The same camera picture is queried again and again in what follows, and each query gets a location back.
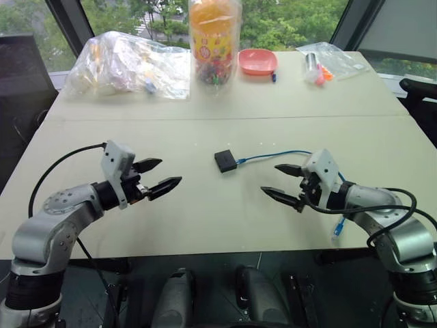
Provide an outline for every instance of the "blue cable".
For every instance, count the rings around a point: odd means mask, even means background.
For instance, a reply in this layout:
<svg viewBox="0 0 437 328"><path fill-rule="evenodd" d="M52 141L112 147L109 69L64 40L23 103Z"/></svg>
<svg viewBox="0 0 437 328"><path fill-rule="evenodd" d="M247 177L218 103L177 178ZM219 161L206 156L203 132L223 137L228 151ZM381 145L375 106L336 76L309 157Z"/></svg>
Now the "blue cable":
<svg viewBox="0 0 437 328"><path fill-rule="evenodd" d="M306 150L288 150L287 152L276 152L274 154L252 156L252 157L248 157L247 159L238 159L236 162L237 162L237 164L243 164L247 161L250 161L251 159L262 159L263 157L272 157L272 156L294 154L294 153L312 154L311 152L307 152Z"/></svg>
<svg viewBox="0 0 437 328"><path fill-rule="evenodd" d="M248 157L246 159L237 159L236 163L239 164L243 164L246 163L247 161L250 161L251 159L262 159L265 157L272 157L272 156L280 156L280 155L285 155L285 154L312 154L312 152L308 152L306 150L288 150L286 152L276 152L274 154L265 154L265 155L257 155L257 156L252 156L252 157ZM341 174L341 172L339 172L339 177L341 181L346 181L345 177L343 174ZM333 232L333 236L332 239L338 239L341 231L343 231L343 227L344 227L344 222L345 222L346 218L345 217L341 217L339 223L335 226L334 232Z"/></svg>

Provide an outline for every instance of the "black cable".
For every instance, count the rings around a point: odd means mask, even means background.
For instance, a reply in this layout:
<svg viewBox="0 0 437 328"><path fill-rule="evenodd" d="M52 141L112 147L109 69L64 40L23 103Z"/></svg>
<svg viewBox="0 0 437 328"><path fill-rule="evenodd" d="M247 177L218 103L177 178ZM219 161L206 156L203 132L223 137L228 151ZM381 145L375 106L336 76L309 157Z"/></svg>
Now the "black cable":
<svg viewBox="0 0 437 328"><path fill-rule="evenodd" d="M88 260L91 262L92 266L97 271L97 274L100 277L100 280L102 280L104 289L106 290L106 292L108 294L109 303L111 304L112 310L114 312L115 326L117 328L120 328L120 319L119 319L119 316L118 316L117 307L115 306L115 300L114 300L114 297L112 295L111 289L109 288L108 282L104 278L102 271L98 268L97 262L92 258L91 254L87 251L87 249L85 248L85 245L82 243L82 241L79 238L77 238L77 243L81 246L81 249L83 250L83 253L85 253L85 255L87 256Z"/></svg>
<svg viewBox="0 0 437 328"><path fill-rule="evenodd" d="M377 237L381 236L382 234L385 234L385 233L389 232L390 230L400 226L403 222L405 222L409 218L411 218L412 214L414 213L414 210L416 210L417 199L411 192L409 192L407 190L399 189L399 188L386 188L386 189L389 191L396 191L398 193L403 193L403 194L407 195L411 199L410 209L401 219L397 220L396 222L392 223L391 225L388 225L387 227L382 228L381 230L370 235L370 237L366 240L366 244L369 248L373 247L371 244L372 241L374 241Z"/></svg>
<svg viewBox="0 0 437 328"><path fill-rule="evenodd" d="M67 155L62 156L60 159L55 161L47 169L47 171L45 171L45 173L41 176L39 181L36 183L35 188L33 188L32 194L30 195L30 199L29 199L29 207L28 207L29 217L33 217L33 203L35 202L35 197L36 197L36 193L38 192L38 189L41 187L41 184L44 181L44 179L47 178L47 176L50 174L50 172L53 171L53 169L55 167L57 167L62 161L64 161L68 157L71 157L74 154L77 154L78 152L84 152L86 150L90 150L90 149L94 149L94 148L105 148L106 145L107 145L106 142L104 142L104 143L99 143L97 145L92 145L92 146L87 146L87 147L79 148L79 149L73 150L72 152L69 152Z"/></svg>
<svg viewBox="0 0 437 328"><path fill-rule="evenodd" d="M379 322L379 325L378 325L379 328L383 328L385 317L387 316L387 313L389 312L390 306L393 303L393 301L394 301L393 300L393 296L390 296L390 298L387 299L387 301L385 302L384 307L382 308L380 322Z"/></svg>
<svg viewBox="0 0 437 328"><path fill-rule="evenodd" d="M324 208L320 208L313 204L311 200L309 199L309 196L307 193L304 193L304 198L309 207L311 207L313 210L324 213L324 214L354 214L354 213L361 213L361 212L367 212L367 211L373 211L373 210L410 210L410 206L404 206L404 205L378 205L378 206L368 206L368 207L359 207L359 208L345 208L343 210L327 210ZM431 224L434 226L434 228L437 231L437 221L428 213L424 212L423 210L419 210L416 208L414 213L418 213L425 217Z"/></svg>
<svg viewBox="0 0 437 328"><path fill-rule="evenodd" d="M78 152L84 152L86 150L90 150L90 149L94 149L94 148L105 148L106 145L107 145L106 142L103 142L103 143L99 143L99 144L92 145L92 146L82 147L82 148L73 150L72 152L69 152L68 154L62 156L60 159L55 161L44 172L44 174L41 176L39 181L36 183L36 186L33 188L32 194L31 194L30 199L29 199L29 207L28 207L29 218L33 217L33 203L35 202L35 197L36 197L36 194L37 194L38 190L41 187L41 184L44 182L45 178L47 178L47 176L53 171L53 169L55 167L57 167L62 161L64 161L68 157L71 157L72 155L77 154ZM117 328L120 328L120 321L119 321L119 316L118 316L118 313L117 313L117 308L115 306L114 297L113 297L113 295L112 295L112 293L111 293L111 291L109 289L108 282L103 277L102 271L98 268L97 262L92 258L91 254L88 252L88 250L86 249L85 245L82 243L82 241L80 240L79 237L77 238L77 243L79 244L79 246L81 246L81 249L83 250L83 253L85 253L85 255L88 257L88 260L91 262L92 266L97 271L97 274L98 274L100 280L103 283L104 289L106 290L106 292L108 294L109 303L111 303L111 307L112 307L112 310L114 312L115 326Z"/></svg>

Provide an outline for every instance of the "plastic bag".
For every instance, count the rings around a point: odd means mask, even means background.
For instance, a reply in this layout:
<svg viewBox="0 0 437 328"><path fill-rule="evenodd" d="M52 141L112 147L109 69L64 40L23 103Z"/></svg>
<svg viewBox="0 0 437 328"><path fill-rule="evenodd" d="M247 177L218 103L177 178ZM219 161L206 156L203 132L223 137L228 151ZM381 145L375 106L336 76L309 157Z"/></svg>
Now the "plastic bag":
<svg viewBox="0 0 437 328"><path fill-rule="evenodd" d="M219 91L236 71L242 6L239 0L189 0L190 44L196 78Z"/></svg>
<svg viewBox="0 0 437 328"><path fill-rule="evenodd" d="M149 92L185 99L190 94L190 74L189 50L110 31L87 41L64 92L70 96Z"/></svg>
<svg viewBox="0 0 437 328"><path fill-rule="evenodd" d="M318 42L296 48L305 55L315 53L317 60L334 77L346 79L369 70L369 67L350 57L347 53L327 42Z"/></svg>

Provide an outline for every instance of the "window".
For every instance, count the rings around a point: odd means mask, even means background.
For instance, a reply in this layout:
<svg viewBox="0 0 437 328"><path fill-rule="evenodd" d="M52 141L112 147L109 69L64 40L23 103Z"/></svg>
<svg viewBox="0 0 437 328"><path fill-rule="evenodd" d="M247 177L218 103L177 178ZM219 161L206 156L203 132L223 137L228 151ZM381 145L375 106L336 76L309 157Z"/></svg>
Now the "window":
<svg viewBox="0 0 437 328"><path fill-rule="evenodd" d="M245 48L294 50L329 42L348 0L242 0Z"/></svg>
<svg viewBox="0 0 437 328"><path fill-rule="evenodd" d="M406 74L437 81L437 65L419 61L366 56L378 73L404 76Z"/></svg>
<svg viewBox="0 0 437 328"><path fill-rule="evenodd" d="M188 0L81 0L96 35L121 31L189 48ZM348 0L242 0L240 46L275 51L329 42Z"/></svg>
<svg viewBox="0 0 437 328"><path fill-rule="evenodd" d="M76 57L44 0L0 1L0 35L31 32L49 72L69 70Z"/></svg>

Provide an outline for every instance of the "black adapter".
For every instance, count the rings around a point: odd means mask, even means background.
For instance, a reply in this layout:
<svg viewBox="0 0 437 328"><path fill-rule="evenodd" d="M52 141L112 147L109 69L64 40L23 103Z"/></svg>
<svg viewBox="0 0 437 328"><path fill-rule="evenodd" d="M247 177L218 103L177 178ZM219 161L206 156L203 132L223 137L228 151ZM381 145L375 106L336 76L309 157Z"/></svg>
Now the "black adapter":
<svg viewBox="0 0 437 328"><path fill-rule="evenodd" d="M237 162L235 162L234 156L232 156L231 151L224 150L222 152L216 152L214 154L217 166L221 173L225 173L237 168Z"/></svg>

